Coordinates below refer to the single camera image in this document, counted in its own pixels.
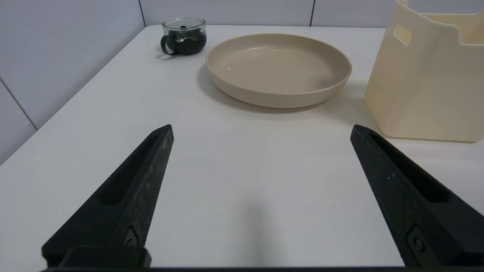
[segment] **tabletop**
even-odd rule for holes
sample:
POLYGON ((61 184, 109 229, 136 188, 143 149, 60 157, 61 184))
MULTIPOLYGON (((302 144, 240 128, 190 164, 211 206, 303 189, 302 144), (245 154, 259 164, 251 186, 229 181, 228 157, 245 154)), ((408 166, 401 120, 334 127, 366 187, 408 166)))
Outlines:
MULTIPOLYGON (((163 55, 145 28, 0 166, 0 270, 45 268, 41 246, 154 129, 175 141, 146 248, 152 266, 401 266, 349 140, 379 131, 363 101, 384 29, 208 26, 196 55, 163 55), (272 109, 225 95, 205 56, 251 33, 342 50, 353 73, 319 105, 272 109)), ((479 212, 484 143, 389 139, 479 212)))

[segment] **wall tile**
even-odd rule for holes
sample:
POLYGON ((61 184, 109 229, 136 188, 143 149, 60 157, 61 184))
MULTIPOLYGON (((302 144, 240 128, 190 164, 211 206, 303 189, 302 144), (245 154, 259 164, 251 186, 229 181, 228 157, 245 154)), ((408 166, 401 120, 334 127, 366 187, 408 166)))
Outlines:
POLYGON ((141 0, 146 25, 179 16, 211 25, 309 26, 313 0, 141 0))
MULTIPOLYGON (((312 26, 384 28, 394 0, 316 0, 312 26)), ((484 8, 484 0, 408 0, 419 13, 471 14, 484 8)))
POLYGON ((0 165, 34 133, 35 128, 0 81, 0 165))
POLYGON ((3 0, 0 75, 41 127, 143 28, 138 0, 3 0))

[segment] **cup handle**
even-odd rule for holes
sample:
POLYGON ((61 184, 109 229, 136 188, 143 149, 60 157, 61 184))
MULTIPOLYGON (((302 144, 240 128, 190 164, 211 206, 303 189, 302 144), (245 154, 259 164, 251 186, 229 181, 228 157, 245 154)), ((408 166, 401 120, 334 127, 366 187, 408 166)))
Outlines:
POLYGON ((168 36, 163 36, 161 38, 161 50, 163 50, 163 53, 167 54, 167 55, 170 55, 170 56, 175 56, 175 55, 178 55, 178 52, 175 52, 173 51, 173 53, 168 53, 168 50, 166 49, 166 41, 169 39, 170 37, 168 36))

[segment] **plastic container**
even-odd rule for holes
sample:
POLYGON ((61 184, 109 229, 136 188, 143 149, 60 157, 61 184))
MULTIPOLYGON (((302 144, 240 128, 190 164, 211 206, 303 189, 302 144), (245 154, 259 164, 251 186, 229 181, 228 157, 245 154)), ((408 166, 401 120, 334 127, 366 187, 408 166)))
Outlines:
POLYGON ((364 98, 388 136, 483 139, 484 10, 419 14, 397 0, 364 98))

